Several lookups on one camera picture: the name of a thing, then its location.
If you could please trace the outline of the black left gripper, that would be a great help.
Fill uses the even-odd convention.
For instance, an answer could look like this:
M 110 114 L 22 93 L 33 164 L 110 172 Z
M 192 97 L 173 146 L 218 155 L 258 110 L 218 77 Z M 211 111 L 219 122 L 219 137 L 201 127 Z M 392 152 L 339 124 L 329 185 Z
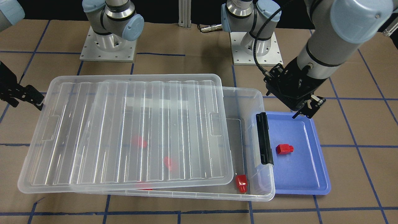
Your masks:
M 279 63 L 264 72 L 267 95 L 273 94 L 290 110 L 297 111 L 292 119 L 297 116 L 311 119 L 326 102 L 326 98 L 314 94 L 325 81 L 308 75 L 314 68 L 313 63 L 299 68 L 297 60 L 293 59 L 286 67 Z

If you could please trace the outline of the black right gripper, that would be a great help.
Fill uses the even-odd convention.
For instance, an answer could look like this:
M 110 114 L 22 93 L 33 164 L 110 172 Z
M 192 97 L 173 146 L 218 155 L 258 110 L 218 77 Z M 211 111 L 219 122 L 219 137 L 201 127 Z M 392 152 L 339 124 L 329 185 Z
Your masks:
M 0 98 L 14 108 L 18 106 L 18 100 L 34 105 L 39 111 L 44 106 L 44 95 L 32 85 L 21 86 L 16 75 L 3 62 L 0 64 Z

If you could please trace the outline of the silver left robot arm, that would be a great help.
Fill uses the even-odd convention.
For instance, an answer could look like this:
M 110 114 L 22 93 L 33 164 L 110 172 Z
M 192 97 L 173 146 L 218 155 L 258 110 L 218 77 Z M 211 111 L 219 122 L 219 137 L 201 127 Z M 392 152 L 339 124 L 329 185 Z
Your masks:
M 326 102 L 315 90 L 397 12 L 397 1 L 306 0 L 314 33 L 286 66 L 267 70 L 260 65 L 260 42 L 270 42 L 282 11 L 291 4 L 291 0 L 282 6 L 273 0 L 228 0 L 221 6 L 221 26 L 225 32 L 245 32 L 252 41 L 248 51 L 264 75 L 267 95 L 294 111 L 293 118 L 311 119 Z

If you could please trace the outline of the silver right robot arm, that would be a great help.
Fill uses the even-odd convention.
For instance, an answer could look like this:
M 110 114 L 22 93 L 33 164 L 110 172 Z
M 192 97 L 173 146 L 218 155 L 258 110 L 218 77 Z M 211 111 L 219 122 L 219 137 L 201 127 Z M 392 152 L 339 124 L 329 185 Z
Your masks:
M 90 29 L 81 51 L 81 61 L 133 62 L 137 39 L 145 21 L 130 0 L 84 0 Z M 0 66 L 0 97 L 12 107 L 20 101 L 42 110 L 44 95 L 32 85 L 21 86 L 16 75 Z

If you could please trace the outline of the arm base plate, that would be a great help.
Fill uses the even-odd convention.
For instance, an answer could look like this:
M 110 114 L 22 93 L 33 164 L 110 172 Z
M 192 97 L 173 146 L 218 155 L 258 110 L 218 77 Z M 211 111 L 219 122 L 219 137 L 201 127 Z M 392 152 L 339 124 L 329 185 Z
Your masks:
M 80 60 L 91 62 L 134 62 L 137 40 L 127 41 L 115 34 L 99 35 L 89 28 Z
M 234 65 L 255 66 L 254 60 L 254 38 L 246 32 L 231 32 L 230 43 L 233 54 Z M 261 41 L 258 40 L 256 44 L 256 58 L 261 66 L 275 66 L 277 64 L 284 64 L 278 41 L 273 32 L 270 39 Z

